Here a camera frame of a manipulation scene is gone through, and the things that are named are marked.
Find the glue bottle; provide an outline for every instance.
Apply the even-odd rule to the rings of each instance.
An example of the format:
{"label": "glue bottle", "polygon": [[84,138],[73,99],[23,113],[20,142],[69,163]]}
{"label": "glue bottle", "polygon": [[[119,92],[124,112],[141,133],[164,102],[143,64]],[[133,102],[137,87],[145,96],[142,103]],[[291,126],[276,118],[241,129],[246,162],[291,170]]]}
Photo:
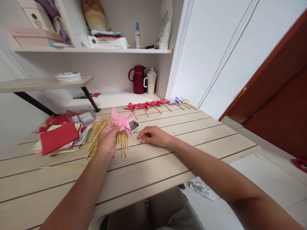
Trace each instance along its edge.
{"label": "glue bottle", "polygon": [[140,35],[140,28],[138,26],[138,22],[137,22],[137,26],[135,27],[135,48],[136,49],[140,49],[141,48],[141,35]]}

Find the black metal bracket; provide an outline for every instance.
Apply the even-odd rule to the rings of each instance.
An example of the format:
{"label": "black metal bracket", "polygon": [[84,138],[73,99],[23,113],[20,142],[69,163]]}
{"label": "black metal bracket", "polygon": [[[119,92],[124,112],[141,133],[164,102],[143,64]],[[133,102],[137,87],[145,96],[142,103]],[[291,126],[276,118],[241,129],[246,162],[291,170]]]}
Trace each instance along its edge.
{"label": "black metal bracket", "polygon": [[84,87],[81,87],[81,89],[83,90],[83,92],[85,93],[85,95],[87,96],[87,98],[90,100],[92,106],[94,107],[95,111],[96,112],[99,112],[100,109],[97,107],[96,103],[94,102],[91,94],[89,93],[89,91],[87,90],[87,88],[84,86]]}
{"label": "black metal bracket", "polygon": [[56,113],[54,113],[53,111],[48,109],[42,103],[40,103],[39,101],[35,100],[33,97],[31,97],[29,94],[27,94],[25,92],[16,92],[14,94],[16,94],[17,96],[21,97],[25,101],[29,102],[31,105],[34,105],[36,108],[40,109],[41,111],[47,113],[49,116],[51,116],[53,114],[57,115]]}

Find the cardboard box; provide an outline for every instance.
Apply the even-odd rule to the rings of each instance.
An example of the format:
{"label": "cardboard box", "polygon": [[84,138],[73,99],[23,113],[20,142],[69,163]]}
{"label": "cardboard box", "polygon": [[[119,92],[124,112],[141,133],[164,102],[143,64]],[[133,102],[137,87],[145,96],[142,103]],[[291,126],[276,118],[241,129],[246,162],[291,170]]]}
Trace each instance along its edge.
{"label": "cardboard box", "polygon": [[16,38],[20,46],[50,47],[49,42],[63,43],[61,35],[48,30],[13,27],[9,27],[8,30]]}

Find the plastic bag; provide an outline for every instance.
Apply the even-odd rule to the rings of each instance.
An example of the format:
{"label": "plastic bag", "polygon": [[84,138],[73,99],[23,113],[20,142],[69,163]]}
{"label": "plastic bag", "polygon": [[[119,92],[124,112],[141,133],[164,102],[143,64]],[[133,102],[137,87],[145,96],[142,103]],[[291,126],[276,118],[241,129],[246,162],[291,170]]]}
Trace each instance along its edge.
{"label": "plastic bag", "polygon": [[163,0],[161,5],[161,24],[155,49],[167,50],[169,47],[169,35],[173,17],[173,1]]}

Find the red thermos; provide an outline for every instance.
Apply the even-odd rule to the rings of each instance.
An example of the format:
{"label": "red thermos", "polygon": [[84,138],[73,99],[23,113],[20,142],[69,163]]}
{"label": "red thermos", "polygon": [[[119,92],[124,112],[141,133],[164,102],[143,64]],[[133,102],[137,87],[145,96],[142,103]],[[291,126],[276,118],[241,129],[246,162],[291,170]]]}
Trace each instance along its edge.
{"label": "red thermos", "polygon": [[[133,69],[129,70],[128,78],[133,82],[133,92],[135,94],[145,93],[145,87],[143,86],[143,79],[145,77],[143,65],[135,65]],[[133,80],[130,79],[130,73],[134,70]]]}

